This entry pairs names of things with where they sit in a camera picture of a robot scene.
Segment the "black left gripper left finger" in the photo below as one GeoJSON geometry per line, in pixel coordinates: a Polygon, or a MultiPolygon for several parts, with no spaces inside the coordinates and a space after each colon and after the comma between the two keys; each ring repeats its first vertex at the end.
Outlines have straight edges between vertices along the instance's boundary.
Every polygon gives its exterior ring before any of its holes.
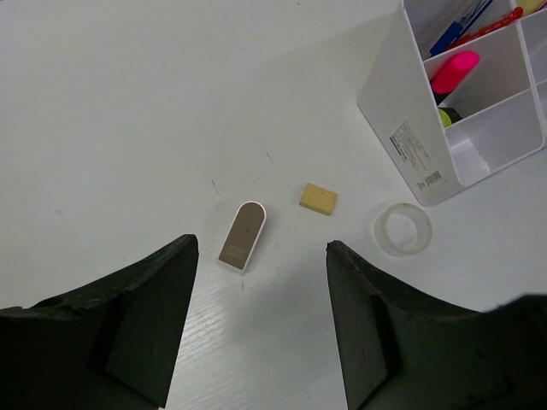
{"type": "Polygon", "coordinates": [[[3,309],[2,408],[165,407],[198,255],[186,234],[75,290],[3,309]]]}

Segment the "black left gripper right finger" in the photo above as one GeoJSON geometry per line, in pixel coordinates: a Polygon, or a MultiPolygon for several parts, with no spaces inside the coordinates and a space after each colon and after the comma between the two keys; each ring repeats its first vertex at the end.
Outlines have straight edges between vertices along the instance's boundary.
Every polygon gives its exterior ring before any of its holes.
{"type": "Polygon", "coordinates": [[[326,270],[348,408],[545,408],[545,296],[475,312],[339,241],[327,245],[326,270]]]}

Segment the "black yellow highlighter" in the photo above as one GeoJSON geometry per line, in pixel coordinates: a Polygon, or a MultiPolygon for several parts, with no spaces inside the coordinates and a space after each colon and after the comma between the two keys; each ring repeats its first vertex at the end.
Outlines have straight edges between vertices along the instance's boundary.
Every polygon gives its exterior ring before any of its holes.
{"type": "Polygon", "coordinates": [[[452,126],[462,120],[462,117],[453,108],[439,107],[438,113],[444,128],[452,126]]]}

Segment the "black pink highlighter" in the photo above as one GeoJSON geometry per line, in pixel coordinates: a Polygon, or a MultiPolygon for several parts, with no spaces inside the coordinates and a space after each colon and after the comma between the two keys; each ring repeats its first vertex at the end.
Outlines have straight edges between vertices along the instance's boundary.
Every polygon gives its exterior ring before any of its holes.
{"type": "Polygon", "coordinates": [[[439,105],[478,66],[480,55],[463,51],[453,55],[434,74],[431,81],[435,103],[439,105]]]}

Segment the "red pen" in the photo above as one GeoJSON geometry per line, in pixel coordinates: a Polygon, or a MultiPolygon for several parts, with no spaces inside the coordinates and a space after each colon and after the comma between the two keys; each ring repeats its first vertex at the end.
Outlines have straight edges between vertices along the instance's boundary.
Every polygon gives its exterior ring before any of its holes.
{"type": "Polygon", "coordinates": [[[481,29],[479,29],[477,32],[464,35],[463,37],[456,40],[449,49],[453,49],[455,47],[458,47],[462,44],[468,43],[470,41],[475,40],[476,38],[480,38],[486,34],[489,34],[491,32],[495,32],[496,30],[499,30],[501,28],[504,28],[513,22],[519,20],[525,13],[525,10],[522,7],[516,7],[514,8],[510,13],[505,15],[502,19],[491,23],[489,26],[484,26],[481,29]]]}

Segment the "pastel yellow highlighter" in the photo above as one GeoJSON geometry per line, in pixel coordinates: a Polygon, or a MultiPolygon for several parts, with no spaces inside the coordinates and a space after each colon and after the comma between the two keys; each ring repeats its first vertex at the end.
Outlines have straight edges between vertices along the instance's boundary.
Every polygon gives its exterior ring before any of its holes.
{"type": "Polygon", "coordinates": [[[543,7],[546,0],[517,0],[517,6],[524,10],[524,15],[532,14],[543,7]]]}

